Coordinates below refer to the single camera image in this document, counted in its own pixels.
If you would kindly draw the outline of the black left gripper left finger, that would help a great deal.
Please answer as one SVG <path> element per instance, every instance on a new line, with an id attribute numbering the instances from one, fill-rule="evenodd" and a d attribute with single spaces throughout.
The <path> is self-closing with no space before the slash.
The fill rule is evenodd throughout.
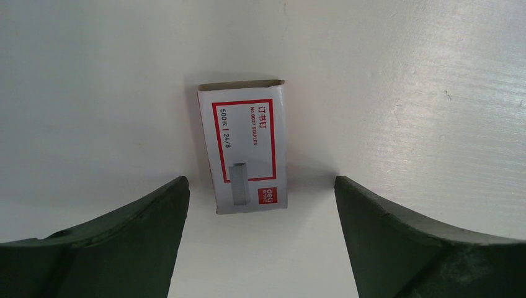
<path id="1" fill-rule="evenodd" d="M 49 237 L 1 244 L 2 297 L 167 297 L 189 181 Z"/>

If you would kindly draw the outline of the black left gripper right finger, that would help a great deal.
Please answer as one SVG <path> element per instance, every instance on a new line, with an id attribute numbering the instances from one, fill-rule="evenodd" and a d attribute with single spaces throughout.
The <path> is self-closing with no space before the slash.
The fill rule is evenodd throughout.
<path id="1" fill-rule="evenodd" d="M 524 297 L 525 242 L 389 201 L 345 176 L 337 210 L 360 297 Z"/>

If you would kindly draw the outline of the red white staple box sleeve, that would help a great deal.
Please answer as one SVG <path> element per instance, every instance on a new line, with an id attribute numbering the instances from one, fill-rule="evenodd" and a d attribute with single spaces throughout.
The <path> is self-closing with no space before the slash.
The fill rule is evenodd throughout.
<path id="1" fill-rule="evenodd" d="M 288 207 L 284 87 L 282 79 L 198 86 L 217 214 Z"/>

